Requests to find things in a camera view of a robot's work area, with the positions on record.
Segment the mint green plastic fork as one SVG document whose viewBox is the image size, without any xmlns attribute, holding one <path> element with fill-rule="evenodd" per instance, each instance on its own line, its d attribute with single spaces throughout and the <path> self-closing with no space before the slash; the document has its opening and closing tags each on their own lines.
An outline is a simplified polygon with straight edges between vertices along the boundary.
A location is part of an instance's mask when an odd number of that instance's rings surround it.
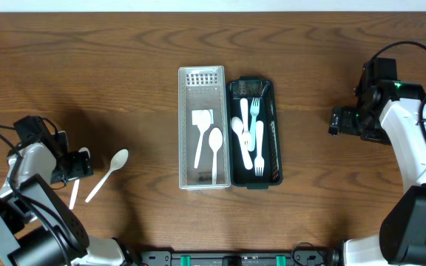
<svg viewBox="0 0 426 266">
<path fill-rule="evenodd" d="M 248 150 L 253 151 L 255 149 L 256 143 L 256 122 L 257 116 L 260 112 L 260 99 L 253 98 L 251 102 L 250 114 L 251 114 L 251 125 L 250 125 L 250 133 L 251 133 L 251 142 L 248 145 Z"/>
</svg>

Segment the white plastic fork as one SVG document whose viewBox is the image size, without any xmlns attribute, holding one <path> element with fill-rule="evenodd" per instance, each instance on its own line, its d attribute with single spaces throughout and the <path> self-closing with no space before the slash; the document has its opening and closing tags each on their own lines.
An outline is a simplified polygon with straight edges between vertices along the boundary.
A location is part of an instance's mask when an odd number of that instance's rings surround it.
<svg viewBox="0 0 426 266">
<path fill-rule="evenodd" d="M 264 124 L 262 121 L 256 122 L 256 150 L 257 155 L 254 158 L 254 172 L 257 177 L 263 176 L 265 161 L 262 156 L 263 152 L 263 134 Z"/>
<path fill-rule="evenodd" d="M 240 99 L 240 111 L 243 119 L 243 140 L 246 148 L 249 149 L 251 146 L 252 136 L 249 131 L 249 102 L 246 98 Z"/>
</svg>

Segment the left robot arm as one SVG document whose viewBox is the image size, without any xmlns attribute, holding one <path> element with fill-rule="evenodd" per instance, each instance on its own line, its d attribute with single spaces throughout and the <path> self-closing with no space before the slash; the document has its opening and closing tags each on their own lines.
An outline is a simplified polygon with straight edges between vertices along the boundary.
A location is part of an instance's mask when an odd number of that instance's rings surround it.
<svg viewBox="0 0 426 266">
<path fill-rule="evenodd" d="M 54 183 L 90 177 L 88 151 L 69 151 L 67 134 L 45 117 L 26 116 L 11 129 L 20 141 L 7 155 L 0 189 L 0 260 L 4 265 L 133 265 L 116 238 L 89 236 L 55 193 Z"/>
</svg>

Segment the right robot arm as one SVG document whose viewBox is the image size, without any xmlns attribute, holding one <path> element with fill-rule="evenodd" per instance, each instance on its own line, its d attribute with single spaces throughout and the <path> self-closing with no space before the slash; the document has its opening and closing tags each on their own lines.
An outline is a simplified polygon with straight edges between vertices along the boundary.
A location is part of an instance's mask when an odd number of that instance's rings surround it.
<svg viewBox="0 0 426 266">
<path fill-rule="evenodd" d="M 334 107 L 328 133 L 392 146 L 404 194 L 377 235 L 344 241 L 339 263 L 426 265 L 425 91 L 400 81 L 392 58 L 374 58 L 364 63 L 355 95 L 355 107 Z"/>
</svg>

